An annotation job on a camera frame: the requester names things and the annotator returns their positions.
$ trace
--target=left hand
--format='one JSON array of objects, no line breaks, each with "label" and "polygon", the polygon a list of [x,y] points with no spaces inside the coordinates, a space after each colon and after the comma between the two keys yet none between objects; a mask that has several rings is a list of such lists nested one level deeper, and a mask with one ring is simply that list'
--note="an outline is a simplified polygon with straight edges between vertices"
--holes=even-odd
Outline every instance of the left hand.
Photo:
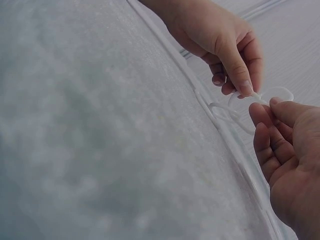
[{"label": "left hand", "polygon": [[142,0],[166,24],[172,36],[202,58],[223,94],[244,97],[260,90],[263,55],[252,27],[211,0]]}]

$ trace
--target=white surface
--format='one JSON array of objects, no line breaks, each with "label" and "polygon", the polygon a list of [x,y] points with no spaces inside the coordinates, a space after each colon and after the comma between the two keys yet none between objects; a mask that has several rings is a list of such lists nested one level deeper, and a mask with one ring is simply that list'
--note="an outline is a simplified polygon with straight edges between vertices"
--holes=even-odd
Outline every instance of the white surface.
[{"label": "white surface", "polygon": [[0,1],[0,33],[2,239],[271,238],[186,76],[126,1]]}]

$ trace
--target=right hand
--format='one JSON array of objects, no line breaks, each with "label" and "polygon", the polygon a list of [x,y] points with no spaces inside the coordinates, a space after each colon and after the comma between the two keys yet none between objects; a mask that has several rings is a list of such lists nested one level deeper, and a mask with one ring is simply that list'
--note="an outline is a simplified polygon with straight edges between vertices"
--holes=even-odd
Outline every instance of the right hand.
[{"label": "right hand", "polygon": [[320,108],[273,98],[249,112],[274,212],[300,239],[320,239]]}]

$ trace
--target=white cord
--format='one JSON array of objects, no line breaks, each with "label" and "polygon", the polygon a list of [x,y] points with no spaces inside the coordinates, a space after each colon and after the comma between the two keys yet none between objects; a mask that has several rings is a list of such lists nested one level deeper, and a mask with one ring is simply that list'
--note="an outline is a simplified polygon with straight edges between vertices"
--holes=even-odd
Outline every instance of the white cord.
[{"label": "white cord", "polygon": [[[294,100],[294,95],[292,92],[290,92],[287,88],[285,87],[282,87],[282,86],[276,86],[276,87],[272,87],[272,88],[269,88],[268,91],[270,90],[282,90],[284,91],[285,93],[287,93],[288,95],[288,98],[286,99],[286,101],[293,101]],[[252,98],[254,98],[254,100],[259,103],[259,104],[263,104],[263,105],[269,105],[266,101],[262,100],[262,97],[263,95],[265,95],[267,92],[264,92],[262,93],[261,95],[257,94],[257,93],[253,93],[252,94]],[[229,101],[228,101],[228,105],[225,106],[219,102],[212,102],[209,104],[209,107],[212,111],[212,114],[217,118],[217,119],[221,119],[223,121],[226,121],[226,122],[229,122],[229,123],[236,123],[239,125],[240,128],[242,128],[247,134],[249,135],[254,135],[255,134],[255,130],[254,129],[250,129],[248,127],[246,127],[243,122],[241,121],[241,115],[240,113],[238,113],[237,111],[233,110],[232,109],[232,105],[233,105],[233,102],[235,101],[235,99],[237,99],[237,97],[240,96],[240,93],[239,92],[235,92],[234,94],[231,95]],[[224,117],[220,114],[218,114],[217,112],[215,112],[213,110],[213,108],[216,107],[216,108],[221,108],[221,109],[224,109],[226,111],[228,111],[228,114],[229,114],[229,117]]]}]

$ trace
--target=finger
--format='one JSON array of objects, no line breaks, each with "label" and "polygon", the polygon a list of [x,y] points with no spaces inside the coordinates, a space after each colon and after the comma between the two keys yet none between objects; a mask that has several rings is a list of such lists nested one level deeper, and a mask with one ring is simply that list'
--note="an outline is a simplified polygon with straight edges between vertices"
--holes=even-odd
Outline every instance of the finger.
[{"label": "finger", "polygon": [[263,81],[263,51],[253,31],[250,31],[238,43],[238,51],[248,68],[253,90],[259,92]]},{"label": "finger", "polygon": [[244,61],[249,70],[250,79],[253,85],[253,90],[257,93],[260,91],[263,81],[264,61],[263,54],[255,38],[244,48]]},{"label": "finger", "polygon": [[229,95],[229,94],[233,93],[235,90],[236,89],[235,89],[234,84],[231,82],[230,78],[227,77],[226,78],[226,83],[221,88],[221,92],[224,95]]},{"label": "finger", "polygon": [[251,96],[253,87],[248,68],[240,56],[236,43],[227,42],[216,53],[235,88],[245,97]]},{"label": "finger", "polygon": [[221,87],[226,83],[226,75],[222,63],[210,65],[211,72],[213,73],[212,82],[214,85]]},{"label": "finger", "polygon": [[278,129],[278,131],[281,133],[281,135],[283,136],[283,138],[288,141],[291,145],[293,145],[293,129],[287,125],[285,125],[283,122],[281,122],[280,120],[278,120],[275,115],[272,113],[270,107],[266,106],[266,105],[262,105],[262,107],[264,108],[264,110],[268,113],[273,125]]},{"label": "finger", "polygon": [[262,173],[267,182],[269,182],[274,172],[281,167],[281,164],[270,147],[269,130],[262,122],[256,126],[253,146]]},{"label": "finger", "polygon": [[275,157],[281,164],[284,164],[293,156],[295,156],[295,151],[292,144],[286,141],[281,135],[262,105],[253,103],[249,107],[249,113],[255,126],[257,126],[259,123],[263,123],[268,128],[270,147]]},{"label": "finger", "polygon": [[296,120],[300,115],[310,109],[316,108],[315,106],[302,105],[293,101],[284,101],[278,97],[270,100],[270,107],[277,119],[293,128]]}]

